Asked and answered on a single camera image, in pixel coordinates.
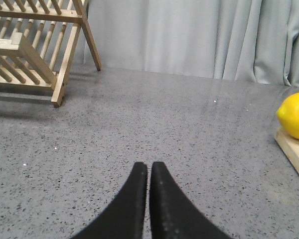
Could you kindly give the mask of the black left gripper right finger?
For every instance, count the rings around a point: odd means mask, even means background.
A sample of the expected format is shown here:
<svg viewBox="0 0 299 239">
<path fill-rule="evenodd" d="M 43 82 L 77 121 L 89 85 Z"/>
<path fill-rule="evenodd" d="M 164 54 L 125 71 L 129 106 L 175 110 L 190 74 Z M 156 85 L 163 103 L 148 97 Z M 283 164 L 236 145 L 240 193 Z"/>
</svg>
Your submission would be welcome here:
<svg viewBox="0 0 299 239">
<path fill-rule="evenodd" d="M 153 239 L 228 239 L 178 187 L 166 165 L 151 169 L 149 214 Z"/>
</svg>

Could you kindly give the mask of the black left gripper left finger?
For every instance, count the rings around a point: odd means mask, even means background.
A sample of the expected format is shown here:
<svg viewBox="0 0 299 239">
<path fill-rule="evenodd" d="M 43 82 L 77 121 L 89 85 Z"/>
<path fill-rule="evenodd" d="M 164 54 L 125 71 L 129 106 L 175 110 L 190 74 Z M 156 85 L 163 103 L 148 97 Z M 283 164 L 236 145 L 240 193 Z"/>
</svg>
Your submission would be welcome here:
<svg viewBox="0 0 299 239">
<path fill-rule="evenodd" d="M 141 239 L 147 196 L 147 166 L 133 165 L 123 187 L 106 209 L 74 239 Z"/>
</svg>

